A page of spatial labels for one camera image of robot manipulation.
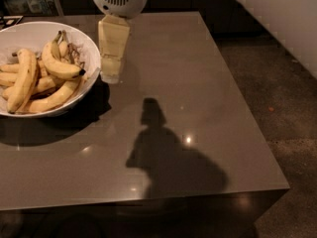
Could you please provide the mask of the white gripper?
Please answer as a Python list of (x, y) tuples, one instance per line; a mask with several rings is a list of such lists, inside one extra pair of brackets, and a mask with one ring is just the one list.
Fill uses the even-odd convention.
[(137, 17), (144, 10), (147, 1), (93, 0), (102, 13), (108, 14), (98, 23), (100, 74), (103, 81), (112, 84), (119, 82), (130, 36), (130, 25), (124, 18)]

